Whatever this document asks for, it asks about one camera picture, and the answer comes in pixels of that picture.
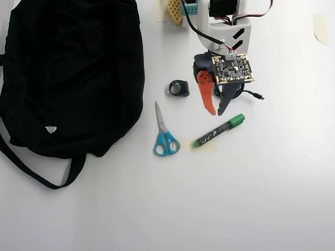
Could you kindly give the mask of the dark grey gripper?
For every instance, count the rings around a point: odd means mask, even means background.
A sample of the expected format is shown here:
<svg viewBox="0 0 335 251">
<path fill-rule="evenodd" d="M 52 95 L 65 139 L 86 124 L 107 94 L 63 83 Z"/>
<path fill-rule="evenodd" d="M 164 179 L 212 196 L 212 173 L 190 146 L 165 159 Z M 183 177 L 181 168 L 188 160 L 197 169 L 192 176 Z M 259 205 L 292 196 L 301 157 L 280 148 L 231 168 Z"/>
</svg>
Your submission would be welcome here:
<svg viewBox="0 0 335 251">
<path fill-rule="evenodd" d="M 193 74 L 202 97 L 205 109 L 213 116 L 216 115 L 216 109 L 213 105 L 212 91 L 214 80 L 214 68 L 212 54 L 205 52 L 194 56 Z M 240 84 L 224 84 L 220 93 L 220 103 L 218 115 L 221 116 L 227 109 L 229 103 L 234 99 L 235 94 L 240 89 Z"/>
</svg>

